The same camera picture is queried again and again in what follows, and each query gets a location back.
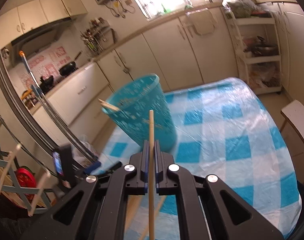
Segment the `cream lower kitchen cabinets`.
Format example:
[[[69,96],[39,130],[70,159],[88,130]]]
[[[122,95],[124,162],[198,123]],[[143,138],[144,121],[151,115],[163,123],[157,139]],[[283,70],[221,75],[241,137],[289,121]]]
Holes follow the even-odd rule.
[[[260,0],[275,17],[281,50],[281,85],[304,105],[304,12],[288,0]],[[223,7],[174,16],[143,29],[80,68],[47,94],[75,135],[93,140],[106,122],[98,99],[153,73],[165,92],[238,77]]]

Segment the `teal perforated plastic basket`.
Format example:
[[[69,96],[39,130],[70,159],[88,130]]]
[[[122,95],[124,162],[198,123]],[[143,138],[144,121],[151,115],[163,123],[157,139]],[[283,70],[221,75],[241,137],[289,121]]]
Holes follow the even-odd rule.
[[[154,118],[154,135],[159,141],[160,149],[170,152],[176,144],[176,128],[156,74],[142,76],[124,85],[106,102],[119,110],[113,111],[103,107],[103,112],[139,146],[143,146],[144,141],[149,139],[151,110]]]

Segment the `black range hood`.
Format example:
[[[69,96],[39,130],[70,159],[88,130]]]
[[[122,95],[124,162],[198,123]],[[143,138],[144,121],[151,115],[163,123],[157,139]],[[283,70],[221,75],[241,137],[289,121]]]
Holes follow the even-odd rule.
[[[58,41],[63,32],[72,24],[72,18],[63,18],[36,29],[13,40],[6,45],[9,50],[9,62],[15,67],[21,62],[19,51],[23,51],[26,58],[35,55],[40,50],[48,47],[51,43]]]

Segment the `wall utensil rack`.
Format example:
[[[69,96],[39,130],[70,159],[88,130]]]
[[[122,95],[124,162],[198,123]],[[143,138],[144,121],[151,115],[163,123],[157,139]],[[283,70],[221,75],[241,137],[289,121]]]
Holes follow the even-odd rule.
[[[117,42],[115,30],[101,17],[90,20],[89,28],[81,32],[80,38],[90,57],[99,56]]]

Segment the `blue white checkered tablecloth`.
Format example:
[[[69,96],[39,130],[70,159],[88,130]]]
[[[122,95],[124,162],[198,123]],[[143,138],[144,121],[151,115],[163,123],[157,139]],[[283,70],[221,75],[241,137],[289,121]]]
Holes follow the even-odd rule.
[[[164,95],[177,133],[168,152],[174,162],[199,177],[217,175],[288,237],[302,210],[296,174],[279,129],[253,91],[231,77]],[[96,174],[128,163],[141,149],[117,126]]]

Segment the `wooden folding drying rack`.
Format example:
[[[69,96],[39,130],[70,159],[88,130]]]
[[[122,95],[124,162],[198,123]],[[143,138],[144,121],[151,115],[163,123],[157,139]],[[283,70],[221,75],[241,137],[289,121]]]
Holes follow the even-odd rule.
[[[46,189],[46,184],[51,178],[50,170],[38,159],[33,158],[40,166],[38,173],[33,172],[37,184],[36,188],[21,187],[15,175],[17,169],[22,166],[19,164],[17,156],[20,152],[24,152],[30,157],[33,157],[33,155],[13,135],[4,119],[0,116],[1,128],[7,130],[16,145],[9,152],[2,151],[0,146],[0,195],[7,197],[16,206],[26,209],[30,217],[47,211],[52,207],[51,200],[47,194],[48,189]]]

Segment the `black wok pan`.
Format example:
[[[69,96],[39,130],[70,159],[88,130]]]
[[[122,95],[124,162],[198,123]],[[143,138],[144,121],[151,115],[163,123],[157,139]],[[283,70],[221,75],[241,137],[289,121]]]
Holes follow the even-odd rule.
[[[77,70],[76,60],[80,57],[81,54],[82,54],[82,51],[80,51],[76,55],[76,57],[74,58],[73,61],[65,64],[63,67],[61,67],[59,69],[59,73],[61,76],[69,76],[70,74],[72,74],[73,72],[75,72]]]

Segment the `black pot on stove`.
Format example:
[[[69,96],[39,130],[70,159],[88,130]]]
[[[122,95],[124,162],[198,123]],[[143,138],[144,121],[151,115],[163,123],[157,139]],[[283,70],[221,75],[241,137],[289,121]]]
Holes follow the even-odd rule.
[[[47,94],[52,88],[53,88],[53,83],[54,83],[54,76],[51,75],[49,77],[40,77],[40,88],[44,94]]]

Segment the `wooden chopstick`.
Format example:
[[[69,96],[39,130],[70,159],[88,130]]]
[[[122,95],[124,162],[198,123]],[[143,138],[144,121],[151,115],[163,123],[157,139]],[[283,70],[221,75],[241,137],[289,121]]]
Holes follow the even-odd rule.
[[[102,99],[98,99],[98,101],[100,102],[101,106],[106,108],[106,109],[109,109],[111,111],[120,111],[120,109],[110,103],[107,103],[106,101],[102,100]]]
[[[162,196],[158,202],[157,208],[154,207],[154,200],[149,200],[149,217],[148,226],[143,230],[139,240],[145,239],[149,235],[149,239],[155,239],[155,217],[158,216],[161,207],[164,204],[166,196]]]
[[[127,231],[140,207],[143,196],[129,196],[124,231]]]
[[[154,200],[154,115],[153,110],[149,110],[149,200]]]

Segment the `smartphone on stand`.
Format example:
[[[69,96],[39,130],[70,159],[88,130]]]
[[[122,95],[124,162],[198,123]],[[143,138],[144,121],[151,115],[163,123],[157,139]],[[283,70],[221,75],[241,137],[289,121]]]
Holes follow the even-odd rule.
[[[59,184],[71,189],[73,187],[73,165],[72,165],[72,149],[70,144],[66,144],[55,148],[53,153],[53,161]]]

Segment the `red round object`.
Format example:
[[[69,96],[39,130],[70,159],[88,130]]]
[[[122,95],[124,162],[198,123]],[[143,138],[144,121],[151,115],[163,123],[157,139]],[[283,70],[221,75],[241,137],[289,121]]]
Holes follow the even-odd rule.
[[[17,181],[21,187],[36,188],[34,173],[26,166],[21,166],[15,172]]]

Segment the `wooden chair seat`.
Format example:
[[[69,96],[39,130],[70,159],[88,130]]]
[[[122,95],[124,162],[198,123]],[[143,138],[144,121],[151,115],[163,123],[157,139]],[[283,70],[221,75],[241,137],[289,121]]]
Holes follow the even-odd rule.
[[[294,100],[281,109],[281,135],[294,165],[297,179],[304,185],[304,105]]]

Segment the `cream upper wall cabinets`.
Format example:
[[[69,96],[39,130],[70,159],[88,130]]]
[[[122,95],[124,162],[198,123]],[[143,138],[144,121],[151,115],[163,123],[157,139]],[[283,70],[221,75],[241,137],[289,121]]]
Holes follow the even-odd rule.
[[[33,0],[0,16],[0,49],[43,25],[87,14],[81,0]]]

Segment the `plastic bag on shelf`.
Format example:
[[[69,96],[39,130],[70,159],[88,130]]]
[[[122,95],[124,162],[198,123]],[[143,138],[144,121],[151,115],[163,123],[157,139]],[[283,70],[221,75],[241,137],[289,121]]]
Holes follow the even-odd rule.
[[[228,18],[249,18],[265,13],[252,0],[223,0],[222,6]]]

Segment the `wooden chopstick in basket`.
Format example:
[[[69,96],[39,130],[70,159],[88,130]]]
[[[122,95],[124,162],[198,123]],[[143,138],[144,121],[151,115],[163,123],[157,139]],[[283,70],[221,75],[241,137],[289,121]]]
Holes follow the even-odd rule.
[[[106,109],[109,109],[111,111],[120,111],[120,109],[110,103],[107,103],[106,101],[102,100],[102,99],[98,99],[98,101],[100,102],[101,106],[106,108]]]

